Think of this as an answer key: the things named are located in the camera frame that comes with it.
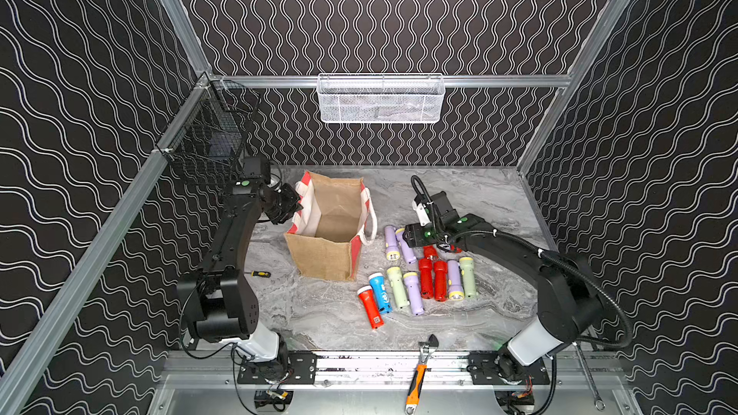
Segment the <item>purple flashlight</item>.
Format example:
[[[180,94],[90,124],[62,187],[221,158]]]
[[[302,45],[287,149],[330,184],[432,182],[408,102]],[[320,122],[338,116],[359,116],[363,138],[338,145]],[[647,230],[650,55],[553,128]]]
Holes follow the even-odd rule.
[[[397,240],[397,229],[392,225],[384,227],[384,241],[386,242],[386,259],[388,261],[399,261],[401,259],[401,252]]]
[[[425,313],[423,299],[421,295],[421,284],[417,272],[407,272],[403,274],[404,284],[407,288],[407,297],[411,305],[411,313],[420,316]]]
[[[396,234],[398,246],[400,248],[402,257],[405,260],[405,262],[407,264],[417,263],[417,257],[415,253],[413,252],[413,249],[409,247],[409,244],[407,244],[407,240],[405,240],[405,230],[403,228],[397,229],[395,234]]]
[[[458,261],[447,261],[448,266],[448,299],[450,301],[462,301],[465,298],[462,285],[461,269]]]

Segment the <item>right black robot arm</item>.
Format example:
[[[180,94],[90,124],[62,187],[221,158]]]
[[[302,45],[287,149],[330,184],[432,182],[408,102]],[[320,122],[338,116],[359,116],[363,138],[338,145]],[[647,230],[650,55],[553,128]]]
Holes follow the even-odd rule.
[[[624,350],[632,344],[632,321],[595,281],[584,257],[567,257],[538,247],[474,214],[447,223],[407,225],[403,240],[411,247],[444,246],[485,257],[535,288],[534,319],[498,352],[496,365],[505,378],[578,341],[613,350]],[[623,336],[615,342],[587,336],[590,326],[608,309],[620,318]]]

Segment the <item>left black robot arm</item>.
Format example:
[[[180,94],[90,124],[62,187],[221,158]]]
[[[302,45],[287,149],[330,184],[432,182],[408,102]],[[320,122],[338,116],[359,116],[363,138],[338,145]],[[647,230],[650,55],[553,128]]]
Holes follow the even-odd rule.
[[[245,268],[255,228],[280,225],[301,209],[292,186],[256,179],[233,184],[211,249],[201,265],[177,282],[181,302],[180,346],[187,353],[201,341],[227,349],[239,365],[284,372],[288,351],[280,334],[259,319],[259,300]]]

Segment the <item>green flashlight lower right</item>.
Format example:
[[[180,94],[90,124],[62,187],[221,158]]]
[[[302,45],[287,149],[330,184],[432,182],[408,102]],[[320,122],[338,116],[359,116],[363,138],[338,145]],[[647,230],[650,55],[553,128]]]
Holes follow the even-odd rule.
[[[467,299],[478,297],[475,261],[472,257],[461,257],[459,259],[459,268],[461,272],[462,285],[464,294]]]

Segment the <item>green flashlight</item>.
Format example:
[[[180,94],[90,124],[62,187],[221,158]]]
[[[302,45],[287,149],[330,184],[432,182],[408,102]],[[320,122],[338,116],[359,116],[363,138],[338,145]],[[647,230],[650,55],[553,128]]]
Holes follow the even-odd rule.
[[[406,310],[409,306],[409,298],[407,297],[401,268],[399,266],[392,266],[386,270],[386,274],[397,309]]]
[[[475,261],[472,257],[461,257],[459,259],[459,268],[461,272],[462,285],[464,294],[467,299],[478,297]]]

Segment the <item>red flashlight long upper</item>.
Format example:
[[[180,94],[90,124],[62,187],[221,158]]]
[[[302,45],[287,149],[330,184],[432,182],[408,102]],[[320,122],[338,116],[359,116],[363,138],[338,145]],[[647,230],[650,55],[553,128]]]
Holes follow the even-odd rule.
[[[432,245],[425,246],[423,248],[423,253],[424,253],[424,258],[428,259],[429,261],[438,261],[438,259],[440,259],[438,252]]]

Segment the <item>yellow black screwdriver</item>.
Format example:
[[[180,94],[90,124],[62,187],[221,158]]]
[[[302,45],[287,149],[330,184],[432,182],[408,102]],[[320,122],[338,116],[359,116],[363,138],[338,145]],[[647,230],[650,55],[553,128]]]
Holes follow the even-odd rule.
[[[247,275],[251,277],[266,278],[266,279],[272,276],[271,272],[268,272],[268,271],[249,271]]]

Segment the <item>green flashlight lower left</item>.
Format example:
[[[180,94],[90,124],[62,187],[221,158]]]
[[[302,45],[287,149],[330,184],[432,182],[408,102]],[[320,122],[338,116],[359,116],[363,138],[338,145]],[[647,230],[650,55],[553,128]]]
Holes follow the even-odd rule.
[[[397,309],[406,310],[409,306],[409,298],[407,297],[401,268],[399,266],[392,266],[386,270],[386,274]]]

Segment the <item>blue flashlight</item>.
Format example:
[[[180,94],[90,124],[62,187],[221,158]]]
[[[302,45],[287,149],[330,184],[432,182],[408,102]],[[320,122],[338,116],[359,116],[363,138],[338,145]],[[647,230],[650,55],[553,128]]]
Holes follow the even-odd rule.
[[[386,279],[384,278],[384,274],[381,272],[374,273],[369,276],[368,280],[372,287],[380,315],[390,313],[392,311],[392,306],[386,290]]]

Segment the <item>orange adjustable wrench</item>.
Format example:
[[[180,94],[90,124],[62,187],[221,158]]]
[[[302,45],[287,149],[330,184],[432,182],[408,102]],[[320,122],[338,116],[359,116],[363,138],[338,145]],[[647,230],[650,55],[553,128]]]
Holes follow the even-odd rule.
[[[438,346],[439,341],[434,334],[431,334],[426,341],[419,343],[419,359],[411,380],[411,386],[409,386],[409,392],[407,392],[405,404],[405,414],[407,415],[413,415],[419,407],[423,382],[428,370],[428,361],[438,349]]]

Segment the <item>metal base rail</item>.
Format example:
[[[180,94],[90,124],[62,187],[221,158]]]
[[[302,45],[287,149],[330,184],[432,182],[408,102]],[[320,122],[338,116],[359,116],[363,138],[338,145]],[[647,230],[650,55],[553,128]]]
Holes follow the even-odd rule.
[[[627,386],[620,361],[613,353],[584,352],[597,388],[601,391]],[[419,353],[405,352],[294,352],[292,372],[280,387],[286,390],[407,389]],[[492,369],[490,352],[437,351],[428,363],[424,388],[524,389],[508,384]],[[176,352],[165,363],[161,389],[232,389],[235,384],[267,389],[270,383],[252,370],[233,369],[228,355],[207,360],[190,359]],[[565,389],[588,389],[575,351],[557,355],[557,385]]]

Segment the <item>aluminium corner post right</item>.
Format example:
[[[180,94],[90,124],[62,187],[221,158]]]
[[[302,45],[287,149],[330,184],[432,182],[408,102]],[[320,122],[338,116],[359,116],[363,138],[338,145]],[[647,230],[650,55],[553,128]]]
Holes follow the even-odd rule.
[[[607,3],[603,6],[592,30],[583,42],[578,56],[567,73],[567,85],[564,88],[560,88],[553,97],[529,145],[520,161],[518,161],[517,171],[522,177],[526,178],[530,173],[535,159],[544,148],[546,141],[551,136],[555,126],[557,126],[559,119],[563,116],[570,100],[582,84],[584,77],[588,74],[592,65],[594,65],[595,59],[607,43],[607,39],[611,35],[620,16],[624,13],[626,7],[628,7],[628,4],[630,4],[630,0],[607,0]]]

